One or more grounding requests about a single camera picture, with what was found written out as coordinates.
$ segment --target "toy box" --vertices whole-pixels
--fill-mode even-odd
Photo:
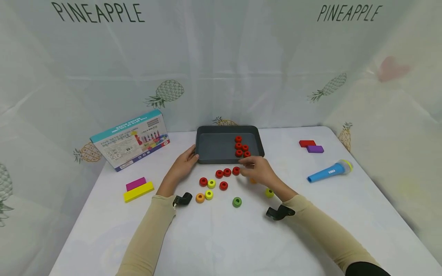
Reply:
[[[170,143],[159,110],[94,135],[91,141],[116,171]]]

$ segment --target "beige sleeve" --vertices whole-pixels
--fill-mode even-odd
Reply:
[[[363,261],[380,267],[363,246],[339,223],[326,215],[302,195],[294,196],[282,205],[295,211],[286,217],[307,230],[345,273],[352,263]]]
[[[116,276],[152,276],[164,235],[175,216],[175,196],[155,195],[143,220],[127,246]]]

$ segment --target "black sleeve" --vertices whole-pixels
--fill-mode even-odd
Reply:
[[[345,276],[390,276],[390,274],[377,265],[359,261],[347,268]]]

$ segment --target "dark gray plastic tray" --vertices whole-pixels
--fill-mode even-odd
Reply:
[[[243,138],[242,144],[249,146],[251,155],[264,156],[264,148],[258,129],[253,125],[200,126],[196,134],[195,154],[200,164],[237,164],[235,137]]]

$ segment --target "blue toy microphone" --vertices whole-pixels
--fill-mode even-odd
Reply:
[[[307,177],[307,180],[310,183],[313,183],[313,182],[328,178],[333,175],[347,174],[347,173],[351,172],[352,170],[353,170],[353,165],[349,161],[341,159],[338,162],[336,162],[336,164],[334,164],[333,166],[328,167],[325,170],[322,170],[320,172],[310,175],[309,177]]]

